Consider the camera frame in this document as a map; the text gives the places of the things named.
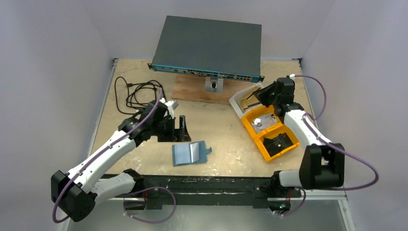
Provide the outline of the gold cards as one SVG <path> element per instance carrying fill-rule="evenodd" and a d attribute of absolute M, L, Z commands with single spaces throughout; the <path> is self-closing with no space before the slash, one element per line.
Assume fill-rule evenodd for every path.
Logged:
<path fill-rule="evenodd" d="M 242 110 L 242 112 L 247 111 L 249 108 L 253 107 L 253 104 L 257 104 L 258 101 L 256 99 L 242 99 L 240 100 L 240 108 Z"/>

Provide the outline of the blue card holder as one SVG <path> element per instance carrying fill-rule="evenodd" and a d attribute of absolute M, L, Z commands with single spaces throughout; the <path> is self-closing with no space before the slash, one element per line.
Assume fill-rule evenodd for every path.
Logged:
<path fill-rule="evenodd" d="M 212 147 L 207 148 L 205 141 L 197 141 L 172 146 L 173 166 L 201 164 L 207 162 L 207 155 Z"/>

